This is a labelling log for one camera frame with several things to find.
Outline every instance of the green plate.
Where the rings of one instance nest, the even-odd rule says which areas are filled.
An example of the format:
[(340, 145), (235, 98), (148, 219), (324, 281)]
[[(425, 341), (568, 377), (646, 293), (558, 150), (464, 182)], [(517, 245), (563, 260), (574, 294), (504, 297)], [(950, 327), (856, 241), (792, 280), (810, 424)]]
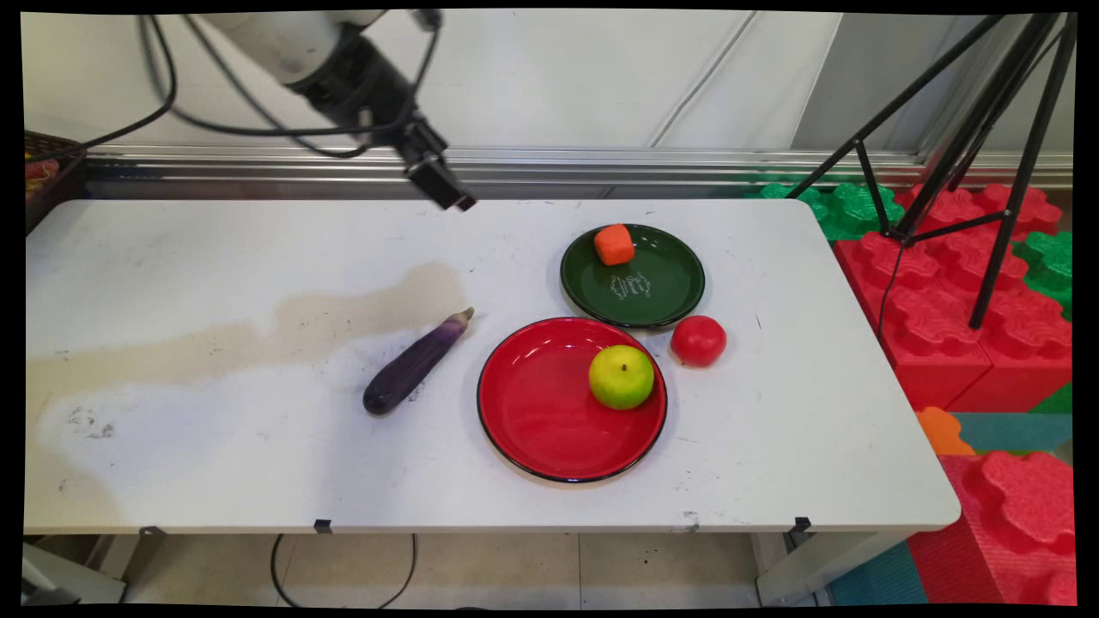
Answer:
[(698, 256), (671, 234), (626, 223), (634, 256), (604, 266), (596, 253), (596, 228), (573, 241), (560, 258), (560, 283), (573, 302), (592, 318), (628, 328), (670, 324), (702, 298), (706, 275)]

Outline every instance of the basket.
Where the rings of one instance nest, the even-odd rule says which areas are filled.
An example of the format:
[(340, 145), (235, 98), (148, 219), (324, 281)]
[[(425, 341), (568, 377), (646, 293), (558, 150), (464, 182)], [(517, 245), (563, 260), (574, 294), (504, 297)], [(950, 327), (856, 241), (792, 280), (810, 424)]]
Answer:
[[(32, 156), (70, 148), (77, 145), (73, 140), (43, 135), (34, 131), (23, 131), (23, 150)], [(57, 174), (46, 180), (45, 185), (38, 189), (26, 202), (26, 233), (36, 228), (45, 219), (46, 214), (55, 206), (70, 199), (79, 199), (85, 196), (84, 151), (57, 159)]]

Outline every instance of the plate rim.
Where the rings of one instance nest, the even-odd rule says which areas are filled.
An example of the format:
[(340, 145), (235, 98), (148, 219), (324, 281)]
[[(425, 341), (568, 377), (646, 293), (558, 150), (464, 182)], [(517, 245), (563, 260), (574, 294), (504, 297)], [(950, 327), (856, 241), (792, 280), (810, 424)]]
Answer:
[(635, 344), (637, 344), (637, 346), (641, 347), (642, 350), (644, 350), (645, 354), (648, 355), (648, 357), (653, 361), (653, 369), (656, 372), (656, 374), (658, 374), (660, 376), (660, 390), (664, 393), (664, 409), (662, 410), (662, 413), (660, 413), (660, 426), (658, 428), (656, 428), (656, 433), (653, 435), (653, 439), (645, 446), (645, 450), (642, 451), (641, 454), (639, 454), (633, 461), (631, 461), (630, 463), (625, 464), (624, 466), (615, 470), (614, 472), (611, 472), (610, 474), (604, 474), (602, 476), (592, 476), (592, 477), (585, 477), (585, 478), (566, 478), (564, 476), (554, 476), (552, 474), (544, 474), (544, 473), (531, 470), (531, 468), (526, 467), (525, 465), (517, 462), (514, 459), (512, 459), (511, 455), (509, 455), (507, 452), (504, 452), (504, 450), (496, 442), (496, 440), (492, 438), (492, 433), (488, 430), (488, 426), (485, 423), (485, 410), (481, 409), (480, 393), (481, 393), (481, 384), (485, 380), (485, 369), (488, 368), (488, 362), (492, 360), (492, 356), (496, 355), (497, 351), (500, 350), (501, 345), (503, 345), (504, 343), (507, 343), (511, 338), (513, 338), (517, 334), (519, 334), (520, 331), (526, 330), (526, 329), (529, 329), (529, 328), (531, 328), (531, 327), (533, 327), (535, 324), (541, 324), (543, 322), (556, 322), (556, 321), (559, 321), (559, 320), (582, 320), (582, 321), (587, 321), (587, 322), (595, 322), (595, 323), (597, 323), (599, 325), (603, 325), (603, 327), (608, 327), (609, 325), (611, 328), (614, 328), (613, 324), (608, 324), (607, 322), (602, 322), (600, 320), (593, 320), (591, 318), (579, 318), (579, 317), (576, 317), (576, 316), (559, 316), (559, 317), (556, 317), (556, 318), (545, 318), (543, 320), (536, 320), (536, 321), (531, 322), (529, 324), (519, 327), (518, 329), (515, 329), (514, 331), (512, 331), (511, 334), (509, 334), (508, 336), (506, 336), (502, 340), (500, 340), (500, 343), (496, 344), (496, 347), (492, 349), (492, 352), (490, 352), (489, 355), (488, 355), (488, 357), (485, 358), (485, 363), (481, 364), (480, 375), (477, 376), (477, 419), (480, 421), (481, 430), (485, 432), (485, 437), (488, 438), (488, 441), (492, 444), (492, 448), (496, 449), (496, 451), (498, 453), (500, 453), (500, 455), (503, 456), (503, 459), (508, 460), (509, 462), (511, 462), (512, 465), (514, 465), (515, 467), (522, 470), (523, 472), (526, 472), (528, 474), (533, 474), (534, 476), (537, 476), (539, 478), (545, 478), (546, 481), (554, 481), (556, 483), (568, 483), (568, 484), (573, 484), (573, 485), (578, 485), (578, 484), (581, 484), (581, 483), (596, 483), (598, 481), (606, 481), (608, 478), (611, 478), (612, 476), (618, 476), (619, 474), (622, 474), (623, 472), (625, 472), (625, 471), (630, 470), (631, 467), (637, 465), (637, 462), (640, 462), (641, 460), (643, 460), (645, 457), (645, 455), (647, 455), (648, 452), (653, 450), (653, 446), (656, 444), (656, 441), (659, 440), (660, 435), (664, 433), (664, 426), (668, 421), (668, 385), (667, 385), (667, 383), (664, 379), (664, 372), (660, 371), (660, 366), (656, 363), (656, 360), (653, 357), (653, 354), (648, 351), (648, 349), (645, 347), (644, 345), (642, 345), (642, 343), (640, 341), (637, 341), (636, 338), (634, 338), (633, 335), (631, 335), (630, 333), (628, 333), (628, 332), (625, 332), (625, 331), (623, 331), (621, 329), (615, 329), (615, 330), (618, 330), (619, 332), (621, 332), (622, 334), (624, 334), (630, 341), (632, 341)]
[(675, 235), (675, 234), (673, 234), (670, 232), (666, 232), (666, 231), (664, 231), (664, 230), (662, 230), (659, 228), (654, 228), (652, 225), (645, 225), (644, 223), (623, 223), (623, 225), (626, 225), (626, 227), (631, 227), (632, 225), (634, 228), (645, 228), (645, 229), (648, 229), (648, 230), (655, 230), (655, 231), (657, 231), (657, 232), (659, 232), (659, 233), (662, 233), (662, 234), (664, 234), (666, 236), (675, 239), (676, 242), (678, 242), (680, 245), (682, 245), (684, 249), (687, 250), (687, 253), (695, 260), (695, 263), (698, 264), (698, 272), (701, 274), (701, 277), (702, 277), (701, 285), (699, 286), (699, 290), (698, 290), (698, 296), (693, 299), (693, 301), (690, 302), (687, 306), (687, 308), (684, 309), (682, 311), (680, 311), (678, 313), (674, 313), (670, 318), (667, 318), (665, 320), (658, 320), (658, 321), (655, 321), (655, 322), (637, 322), (637, 323), (632, 323), (632, 322), (621, 322), (621, 321), (618, 321), (618, 320), (613, 320), (613, 319), (607, 317), (606, 314), (603, 314), (600, 311), (592, 310), (592, 308), (588, 304), (579, 300), (577, 298), (576, 293), (573, 290), (571, 286), (569, 286), (568, 279), (565, 277), (565, 258), (568, 257), (568, 253), (570, 251), (573, 251), (573, 247), (576, 246), (577, 243), (579, 243), (580, 240), (584, 236), (590, 234), (591, 232), (596, 232), (598, 230), (602, 230), (607, 225), (600, 225), (599, 228), (592, 228), (592, 229), (590, 229), (590, 230), (588, 230), (586, 232), (582, 232), (579, 236), (577, 236), (576, 239), (574, 239), (573, 242), (568, 243), (567, 247), (565, 247), (565, 252), (562, 253), (562, 255), (560, 255), (560, 265), (557, 268), (557, 271), (558, 271), (558, 277), (560, 278), (560, 285), (562, 285), (563, 288), (565, 288), (565, 295), (568, 296), (568, 299), (571, 300), (574, 304), (576, 304), (576, 306), (581, 311), (584, 311), (587, 314), (591, 316), (596, 320), (598, 320), (600, 322), (608, 323), (608, 324), (612, 324), (612, 325), (615, 325), (615, 327), (626, 328), (626, 329), (652, 329), (652, 328), (666, 327), (666, 325), (668, 325), (670, 323), (677, 322), (677, 321), (686, 318), (688, 314), (690, 314), (691, 311), (695, 310), (696, 307), (698, 307), (698, 304), (702, 301), (702, 295), (706, 294), (706, 268), (702, 267), (702, 261), (698, 258), (698, 254), (695, 253), (695, 250), (691, 249), (689, 244), (687, 244), (686, 242), (684, 242), (682, 239), (680, 239), (679, 236), (677, 236), (677, 235)]

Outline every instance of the orange foam block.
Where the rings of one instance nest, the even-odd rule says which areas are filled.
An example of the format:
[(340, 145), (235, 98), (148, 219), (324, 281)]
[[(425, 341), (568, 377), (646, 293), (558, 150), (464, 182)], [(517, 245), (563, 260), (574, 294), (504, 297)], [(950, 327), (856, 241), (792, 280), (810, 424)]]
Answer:
[(962, 440), (962, 423), (942, 408), (924, 408), (915, 412), (920, 427), (936, 455), (976, 455), (973, 446)]
[(633, 260), (633, 239), (625, 225), (608, 225), (596, 234), (596, 253), (608, 266), (618, 266)]

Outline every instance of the eggplant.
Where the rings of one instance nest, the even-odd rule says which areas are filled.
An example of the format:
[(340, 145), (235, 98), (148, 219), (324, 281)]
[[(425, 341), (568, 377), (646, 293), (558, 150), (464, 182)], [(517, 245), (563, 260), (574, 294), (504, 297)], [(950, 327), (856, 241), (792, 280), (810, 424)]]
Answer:
[(381, 367), (363, 393), (366, 411), (385, 415), (403, 401), (466, 332), (473, 316), (473, 307), (451, 316)]

